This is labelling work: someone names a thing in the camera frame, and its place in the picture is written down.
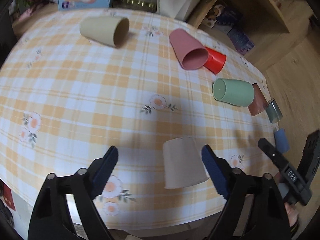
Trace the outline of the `person's right hand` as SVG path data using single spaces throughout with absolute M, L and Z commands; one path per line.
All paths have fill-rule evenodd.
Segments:
M 299 212 L 295 205 L 290 205 L 288 202 L 285 203 L 285 209 L 287 212 L 289 224 L 291 228 L 294 228 L 298 222 Z

